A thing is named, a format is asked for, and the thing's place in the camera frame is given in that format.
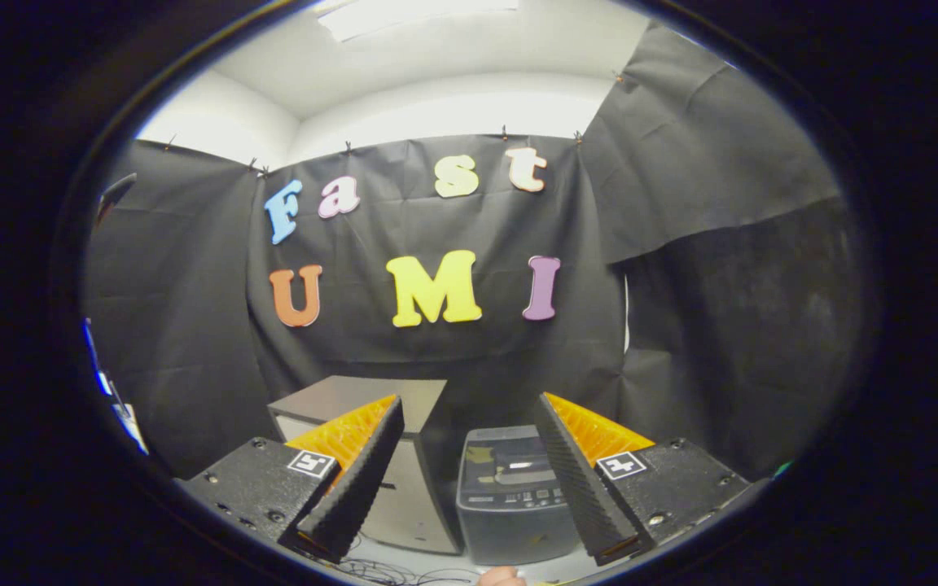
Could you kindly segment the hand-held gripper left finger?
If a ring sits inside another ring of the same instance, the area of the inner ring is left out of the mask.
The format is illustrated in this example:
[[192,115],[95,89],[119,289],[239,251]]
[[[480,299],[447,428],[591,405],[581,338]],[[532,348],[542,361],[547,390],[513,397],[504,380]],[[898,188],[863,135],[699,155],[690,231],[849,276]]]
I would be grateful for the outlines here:
[[287,442],[252,438],[178,483],[241,531],[340,562],[360,534],[404,430],[401,398],[385,396]]

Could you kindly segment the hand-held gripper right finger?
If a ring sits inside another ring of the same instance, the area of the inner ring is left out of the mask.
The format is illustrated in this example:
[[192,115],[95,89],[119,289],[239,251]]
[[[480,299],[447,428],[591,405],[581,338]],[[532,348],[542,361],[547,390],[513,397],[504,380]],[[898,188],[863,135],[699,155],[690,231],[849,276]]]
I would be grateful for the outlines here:
[[687,439],[656,442],[551,393],[533,411],[574,526],[599,565],[663,548],[752,496],[751,482]]

